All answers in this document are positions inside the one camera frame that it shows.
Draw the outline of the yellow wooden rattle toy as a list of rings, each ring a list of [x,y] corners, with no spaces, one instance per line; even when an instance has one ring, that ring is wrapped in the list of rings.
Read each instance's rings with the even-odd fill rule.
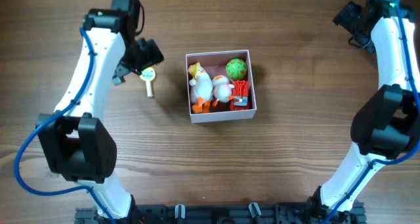
[[[148,98],[153,98],[152,82],[156,77],[156,71],[152,67],[148,67],[141,72],[139,78],[146,84],[146,92]]]

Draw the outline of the white yellow plush duck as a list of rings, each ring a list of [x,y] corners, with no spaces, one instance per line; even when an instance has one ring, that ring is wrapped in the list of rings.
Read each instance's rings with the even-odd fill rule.
[[[189,81],[192,112],[195,114],[210,113],[210,105],[213,99],[213,83],[209,74],[199,62],[190,65],[188,73],[192,76],[192,79]]]

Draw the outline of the pink cardboard box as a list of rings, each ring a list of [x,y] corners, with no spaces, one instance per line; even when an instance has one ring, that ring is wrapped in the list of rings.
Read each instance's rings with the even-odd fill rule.
[[[245,81],[249,84],[249,109],[230,111],[230,101],[227,103],[219,102],[216,107],[213,106],[215,97],[211,101],[210,113],[195,114],[192,112],[192,103],[190,102],[191,86],[189,81],[192,76],[188,73],[188,67],[196,62],[199,62],[205,71],[209,74],[211,80],[219,75],[226,76],[231,84],[234,80],[230,79],[226,74],[226,64],[233,58],[240,58],[244,60],[248,67],[247,76]],[[187,89],[188,89],[188,104],[190,106],[190,118],[192,123],[204,122],[219,122],[228,120],[242,120],[251,119],[257,111],[257,103],[255,98],[253,73],[251,67],[251,60],[248,50],[235,50],[235,51],[219,51],[209,53],[190,53],[186,55],[186,74],[187,74]]]

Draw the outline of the pink white duck figurine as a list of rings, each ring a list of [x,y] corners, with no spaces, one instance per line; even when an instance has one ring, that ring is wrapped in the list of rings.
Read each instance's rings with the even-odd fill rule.
[[[232,99],[232,90],[235,88],[226,76],[216,76],[212,79],[213,95],[215,101],[213,106],[216,107],[219,102],[227,103]]]

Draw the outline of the green patterned ball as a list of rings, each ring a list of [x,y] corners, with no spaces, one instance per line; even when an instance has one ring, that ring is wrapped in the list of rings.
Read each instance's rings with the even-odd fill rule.
[[[234,81],[244,80],[247,72],[248,67],[246,62],[240,58],[233,58],[226,64],[226,74]]]

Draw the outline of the red toy fire truck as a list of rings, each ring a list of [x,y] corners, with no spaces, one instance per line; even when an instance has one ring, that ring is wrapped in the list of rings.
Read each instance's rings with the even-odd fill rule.
[[[230,111],[249,109],[249,84],[245,80],[234,81],[230,97]]]

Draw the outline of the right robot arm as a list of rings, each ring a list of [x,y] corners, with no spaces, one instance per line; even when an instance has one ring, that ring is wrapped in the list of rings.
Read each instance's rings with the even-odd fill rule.
[[[384,166],[419,151],[419,68],[414,47],[415,13],[400,0],[349,2],[333,19],[351,33],[349,45],[374,53],[378,90],[355,115],[351,147],[334,175],[307,200],[307,223],[355,220],[353,203]]]

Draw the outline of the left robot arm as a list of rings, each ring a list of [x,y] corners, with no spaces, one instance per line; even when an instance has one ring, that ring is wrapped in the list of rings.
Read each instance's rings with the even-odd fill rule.
[[[102,121],[111,84],[164,59],[154,40],[136,38],[143,14],[139,0],[112,0],[109,9],[85,15],[83,48],[67,91],[35,124],[50,170],[91,190],[99,223],[140,221],[135,199],[114,171],[117,147]]]

